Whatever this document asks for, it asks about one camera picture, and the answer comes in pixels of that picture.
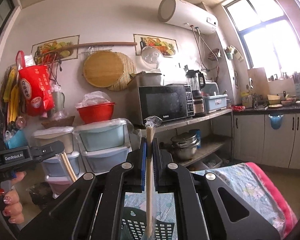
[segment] microwave door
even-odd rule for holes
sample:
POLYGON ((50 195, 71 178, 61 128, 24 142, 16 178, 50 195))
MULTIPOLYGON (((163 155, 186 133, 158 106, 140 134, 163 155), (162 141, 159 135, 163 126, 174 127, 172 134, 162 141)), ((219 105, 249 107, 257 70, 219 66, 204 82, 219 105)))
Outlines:
POLYGON ((184 86, 139 87, 139 97, 143 119, 155 115, 168 121, 187 116, 184 86))

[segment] human hand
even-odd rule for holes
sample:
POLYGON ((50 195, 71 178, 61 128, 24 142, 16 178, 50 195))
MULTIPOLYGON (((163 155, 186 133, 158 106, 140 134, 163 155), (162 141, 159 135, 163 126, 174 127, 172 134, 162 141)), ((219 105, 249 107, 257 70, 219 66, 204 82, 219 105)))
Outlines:
MULTIPOLYGON (((11 185, 16 184, 21 181, 26 172, 16 172, 16 178, 11 180, 11 185)), ((0 188, 0 196, 4 195, 5 192, 0 188)), ((11 224, 21 224, 24 222, 24 217, 22 214, 22 205, 19 202, 19 195, 16 190, 11 190, 5 194, 3 202, 7 205, 3 210, 2 214, 9 218, 11 224)))

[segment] microwave oven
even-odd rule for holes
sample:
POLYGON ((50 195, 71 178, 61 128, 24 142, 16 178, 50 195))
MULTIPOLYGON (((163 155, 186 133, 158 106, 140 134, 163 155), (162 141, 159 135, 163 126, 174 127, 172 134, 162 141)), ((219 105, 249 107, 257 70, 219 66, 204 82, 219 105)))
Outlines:
POLYGON ((127 94, 129 120, 135 125, 145 125, 146 118, 157 116, 163 122, 194 115, 190 86, 135 86, 127 94))

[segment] wooden cutting board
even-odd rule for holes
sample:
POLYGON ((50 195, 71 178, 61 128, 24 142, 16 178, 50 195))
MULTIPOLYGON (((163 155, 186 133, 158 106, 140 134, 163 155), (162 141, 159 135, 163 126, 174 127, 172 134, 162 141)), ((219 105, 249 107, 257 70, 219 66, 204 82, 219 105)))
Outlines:
POLYGON ((108 87, 108 89, 111 91, 122 91, 127 88, 128 83, 131 81, 130 74, 136 74, 137 70, 133 60, 127 55, 121 52, 115 52, 115 54, 117 54, 123 62, 123 75, 114 85, 108 87))
POLYGON ((270 94, 270 90, 265 69, 263 67, 248 69, 248 76, 253 81, 252 93, 262 95, 263 100, 268 100, 267 95, 270 94))
POLYGON ((97 51, 84 62, 83 75, 95 87, 112 86, 123 75, 122 60, 111 51, 97 51))

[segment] red shopping bag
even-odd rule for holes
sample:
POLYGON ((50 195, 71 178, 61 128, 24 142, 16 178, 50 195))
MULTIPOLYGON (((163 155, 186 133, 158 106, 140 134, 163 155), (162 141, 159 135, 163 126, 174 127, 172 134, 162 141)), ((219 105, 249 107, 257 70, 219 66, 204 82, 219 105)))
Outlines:
POLYGON ((23 51, 18 51, 16 63, 19 68, 20 85, 26 99, 27 114, 37 116, 52 109, 54 102, 46 66, 27 67, 23 51))

